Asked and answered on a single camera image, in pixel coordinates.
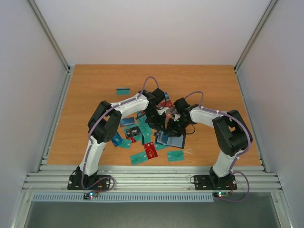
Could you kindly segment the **dark blue card holder wallet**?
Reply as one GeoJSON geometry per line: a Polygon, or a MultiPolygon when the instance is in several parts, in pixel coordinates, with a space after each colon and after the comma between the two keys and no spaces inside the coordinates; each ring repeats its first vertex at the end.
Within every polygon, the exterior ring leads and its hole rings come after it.
{"type": "Polygon", "coordinates": [[[163,131],[159,131],[156,133],[155,137],[155,144],[181,149],[184,149],[185,147],[186,135],[184,134],[179,137],[171,137],[169,135],[166,135],[163,131]]]}

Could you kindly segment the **teal vip card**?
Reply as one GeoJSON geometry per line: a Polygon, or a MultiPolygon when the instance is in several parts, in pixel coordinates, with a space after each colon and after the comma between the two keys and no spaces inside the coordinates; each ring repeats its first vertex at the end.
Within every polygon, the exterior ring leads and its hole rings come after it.
{"type": "Polygon", "coordinates": [[[140,153],[137,153],[137,154],[133,154],[133,155],[130,156],[130,159],[131,159],[131,164],[132,165],[137,165],[137,164],[148,161],[148,157],[147,157],[146,152],[140,152],[140,153]]]}
{"type": "Polygon", "coordinates": [[[183,151],[170,151],[167,152],[167,158],[169,162],[177,162],[185,160],[183,151]]]}

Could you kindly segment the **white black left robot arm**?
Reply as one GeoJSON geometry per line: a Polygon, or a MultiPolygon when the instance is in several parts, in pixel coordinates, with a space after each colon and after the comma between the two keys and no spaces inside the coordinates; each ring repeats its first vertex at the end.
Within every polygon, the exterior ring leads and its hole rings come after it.
{"type": "Polygon", "coordinates": [[[102,101],[98,105],[88,122],[88,146],[84,158],[75,172],[82,189],[91,189],[99,182],[96,179],[99,159],[107,143],[115,136],[122,118],[144,111],[146,123],[151,128],[164,130],[166,116],[157,107],[164,99],[165,94],[159,88],[151,93],[143,89],[118,103],[102,101]]]}

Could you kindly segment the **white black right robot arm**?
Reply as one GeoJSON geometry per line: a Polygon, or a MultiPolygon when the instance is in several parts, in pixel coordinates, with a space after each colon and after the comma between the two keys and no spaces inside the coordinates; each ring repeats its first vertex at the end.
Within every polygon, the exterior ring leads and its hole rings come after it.
{"type": "Polygon", "coordinates": [[[233,166],[251,147],[252,135],[239,111],[221,112],[199,104],[190,105],[185,98],[174,103],[176,113],[169,119],[166,134],[181,136],[190,124],[203,124],[214,129],[220,153],[209,170],[209,182],[215,189],[221,188],[232,176],[233,166]]]}

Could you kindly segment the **black VIP card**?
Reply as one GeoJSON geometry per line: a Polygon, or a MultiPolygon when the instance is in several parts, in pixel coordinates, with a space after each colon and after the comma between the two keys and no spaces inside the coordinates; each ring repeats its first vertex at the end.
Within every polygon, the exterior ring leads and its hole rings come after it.
{"type": "Polygon", "coordinates": [[[142,134],[142,132],[141,132],[139,126],[134,126],[134,127],[125,129],[125,135],[127,137],[135,137],[140,134],[142,134]]]}

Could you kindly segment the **teal VIP card front right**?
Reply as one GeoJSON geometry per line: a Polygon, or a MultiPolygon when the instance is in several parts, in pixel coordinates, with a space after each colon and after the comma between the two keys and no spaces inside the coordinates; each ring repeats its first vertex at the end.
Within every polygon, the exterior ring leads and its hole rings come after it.
{"type": "Polygon", "coordinates": [[[177,162],[185,160],[183,151],[170,151],[167,152],[167,158],[169,162],[177,162]]]}

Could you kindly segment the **red card centre front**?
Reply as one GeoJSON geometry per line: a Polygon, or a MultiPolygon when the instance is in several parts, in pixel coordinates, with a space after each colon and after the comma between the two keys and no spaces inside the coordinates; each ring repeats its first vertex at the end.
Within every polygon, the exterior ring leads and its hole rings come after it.
{"type": "Polygon", "coordinates": [[[153,142],[149,142],[143,145],[148,160],[158,157],[155,145],[153,142]]]}

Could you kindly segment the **blue card with stripe left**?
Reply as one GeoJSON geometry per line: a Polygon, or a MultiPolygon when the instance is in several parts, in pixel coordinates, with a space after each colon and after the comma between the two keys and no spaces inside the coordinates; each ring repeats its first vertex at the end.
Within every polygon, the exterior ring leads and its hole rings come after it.
{"type": "Polygon", "coordinates": [[[130,126],[135,124],[135,120],[133,117],[124,118],[120,121],[120,127],[130,126]]]}

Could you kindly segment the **teal card with magnetic stripe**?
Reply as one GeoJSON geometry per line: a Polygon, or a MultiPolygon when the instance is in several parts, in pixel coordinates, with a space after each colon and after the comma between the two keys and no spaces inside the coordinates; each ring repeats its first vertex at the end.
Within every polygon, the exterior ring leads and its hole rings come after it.
{"type": "Polygon", "coordinates": [[[130,89],[129,88],[117,88],[116,89],[116,94],[117,95],[129,95],[130,94],[130,89]]]}

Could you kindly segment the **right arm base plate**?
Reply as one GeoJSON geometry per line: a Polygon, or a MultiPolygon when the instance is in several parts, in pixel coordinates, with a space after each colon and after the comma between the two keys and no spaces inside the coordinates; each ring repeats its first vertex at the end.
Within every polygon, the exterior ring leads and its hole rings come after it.
{"type": "Polygon", "coordinates": [[[211,175],[194,175],[193,182],[195,190],[237,190],[235,176],[229,174],[223,178],[211,175]]]}

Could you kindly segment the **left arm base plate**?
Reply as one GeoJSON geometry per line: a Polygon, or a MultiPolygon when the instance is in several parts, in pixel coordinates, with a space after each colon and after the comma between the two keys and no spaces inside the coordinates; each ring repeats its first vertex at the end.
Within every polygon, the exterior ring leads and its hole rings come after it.
{"type": "Polygon", "coordinates": [[[71,175],[68,180],[68,190],[109,190],[113,181],[109,175],[93,175],[92,177],[84,176],[81,184],[81,175],[71,175]]]}

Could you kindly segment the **aluminium frame post right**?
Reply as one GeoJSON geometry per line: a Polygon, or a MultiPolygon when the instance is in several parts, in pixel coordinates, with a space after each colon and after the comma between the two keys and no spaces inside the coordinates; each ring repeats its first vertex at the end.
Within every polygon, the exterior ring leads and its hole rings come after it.
{"type": "Polygon", "coordinates": [[[240,57],[238,58],[236,64],[234,65],[235,72],[241,67],[243,61],[245,60],[246,56],[248,55],[250,49],[252,48],[253,44],[255,43],[256,39],[258,38],[259,34],[261,33],[262,29],[264,28],[266,22],[268,21],[270,15],[272,14],[273,10],[275,9],[279,0],[270,0],[262,13],[257,25],[255,26],[248,42],[246,43],[243,51],[241,52],[240,57]]]}

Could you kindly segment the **aluminium frame post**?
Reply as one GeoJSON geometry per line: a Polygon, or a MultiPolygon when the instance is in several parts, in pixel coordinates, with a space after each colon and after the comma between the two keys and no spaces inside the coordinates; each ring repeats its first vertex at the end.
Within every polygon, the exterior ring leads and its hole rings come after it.
{"type": "Polygon", "coordinates": [[[38,19],[39,24],[41,25],[44,33],[46,34],[48,40],[50,41],[53,49],[55,50],[56,54],[58,55],[63,67],[65,68],[65,70],[67,72],[69,72],[70,70],[70,65],[68,64],[66,58],[64,57],[63,52],[61,51],[58,43],[56,42],[55,37],[53,36],[44,16],[42,15],[41,10],[39,9],[37,3],[35,0],[27,0],[27,3],[29,4],[29,6],[31,7],[34,15],[36,16],[36,18],[38,19]]]}
{"type": "Polygon", "coordinates": [[[270,15],[272,14],[273,10],[275,9],[279,0],[270,0],[262,13],[257,25],[255,26],[248,42],[246,43],[243,51],[241,52],[240,57],[238,58],[236,64],[234,65],[235,72],[241,67],[243,61],[245,60],[246,56],[248,55],[250,49],[252,48],[253,44],[255,43],[256,39],[258,38],[259,34],[261,33],[262,29],[264,28],[266,22],[268,21],[270,15]]]}

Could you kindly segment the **aluminium frame post left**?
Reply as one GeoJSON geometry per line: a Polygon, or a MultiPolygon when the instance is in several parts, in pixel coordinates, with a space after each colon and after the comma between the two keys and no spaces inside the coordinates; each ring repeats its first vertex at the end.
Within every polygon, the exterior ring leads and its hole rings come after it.
{"type": "Polygon", "coordinates": [[[41,10],[39,9],[37,3],[35,0],[27,0],[27,3],[29,4],[29,6],[31,7],[34,15],[36,16],[36,18],[38,19],[39,24],[41,25],[44,33],[46,34],[48,40],[50,41],[53,49],[55,50],[56,54],[58,55],[63,67],[65,68],[65,70],[67,72],[69,72],[70,70],[70,65],[68,64],[66,58],[64,57],[63,52],[61,51],[58,43],[56,42],[55,37],[53,36],[44,16],[42,15],[41,10]]]}

